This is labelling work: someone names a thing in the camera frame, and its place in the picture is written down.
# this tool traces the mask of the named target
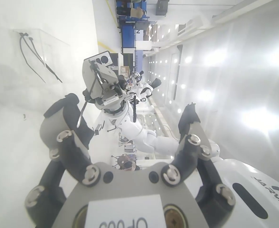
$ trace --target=metal screw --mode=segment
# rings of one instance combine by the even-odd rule
[[[25,199],[25,206],[26,207],[33,207],[37,204],[37,199],[40,196],[40,194],[45,190],[45,188],[42,185],[38,185],[34,187],[29,194],[27,195]]]
[[[59,152],[58,149],[50,150],[50,152],[49,152],[50,159],[55,160],[55,159],[59,158],[58,152]]]
[[[172,164],[169,164],[169,168],[166,173],[163,173],[163,177],[170,185],[177,185],[181,180],[179,170]]]
[[[95,183],[99,176],[99,169],[94,164],[87,166],[82,183],[84,185],[91,185]]]
[[[220,194],[222,197],[224,197],[227,200],[227,203],[230,206],[236,204],[236,199],[234,197],[233,192],[225,184],[217,184],[216,191],[218,194]]]
[[[64,130],[58,134],[56,140],[61,143],[63,140],[70,136],[72,136],[72,132],[70,130]]]
[[[190,138],[188,138],[188,142],[189,143],[191,143],[193,145],[200,145],[201,140],[200,140],[200,138],[197,135],[190,134],[189,136],[190,136]]]
[[[201,147],[202,152],[203,152],[204,155],[207,155],[207,156],[210,155],[210,150],[206,145],[201,145],[200,147]]]

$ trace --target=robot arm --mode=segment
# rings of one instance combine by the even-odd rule
[[[96,63],[95,59],[96,56],[83,62],[83,79],[88,91],[86,98],[94,99],[95,106],[121,130],[123,136],[134,141],[139,151],[174,156],[178,142],[173,138],[156,137],[154,131],[145,129],[138,120],[133,122],[132,106],[127,94],[120,88],[116,74],[103,64]],[[143,90],[146,98],[151,95],[153,88],[140,83],[136,94],[141,96]]]

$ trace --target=floor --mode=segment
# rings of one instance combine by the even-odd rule
[[[153,98],[171,128],[194,102],[223,158],[279,181],[279,0],[182,44],[180,65],[177,47],[144,60],[147,79],[163,78]]]
[[[99,8],[109,12],[106,2]],[[113,45],[104,41],[119,37],[110,16],[102,22],[105,31],[96,32],[99,16],[92,0],[0,0],[0,227],[34,227],[24,200],[49,163],[48,149],[39,137],[43,113],[70,92],[78,95],[82,107],[82,61],[100,51],[99,41],[120,50],[120,41]],[[112,30],[109,35],[105,25]],[[29,65],[41,78],[27,66],[20,52],[19,32],[33,37],[37,51],[63,83],[22,43]],[[99,112],[94,105],[87,106],[84,117],[89,126]],[[94,156],[101,148],[98,142],[102,141],[96,140],[92,148],[95,160],[105,155],[97,152]],[[75,183],[64,175],[66,194]]]
[[[99,52],[121,53],[120,30],[117,28],[115,0],[94,0],[94,18]]]

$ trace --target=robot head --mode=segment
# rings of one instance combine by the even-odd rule
[[[161,81],[160,79],[156,78],[156,79],[152,82],[151,87],[155,89],[156,87],[160,86],[161,84],[162,84],[162,81]]]

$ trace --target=yellow floor line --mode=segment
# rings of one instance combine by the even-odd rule
[[[109,8],[110,13],[111,13],[111,15],[112,15],[112,17],[113,17],[114,23],[115,23],[115,25],[118,27],[118,25],[117,25],[117,18],[116,18],[116,16],[114,16],[114,14],[112,13],[111,7],[110,7],[110,4],[109,4],[108,0],[105,0],[105,1],[106,1],[106,3],[108,4],[108,8]]]
[[[109,50],[112,53],[116,53],[113,49],[110,49],[107,45],[103,44],[102,42],[97,41],[97,44],[103,47],[104,49]]]

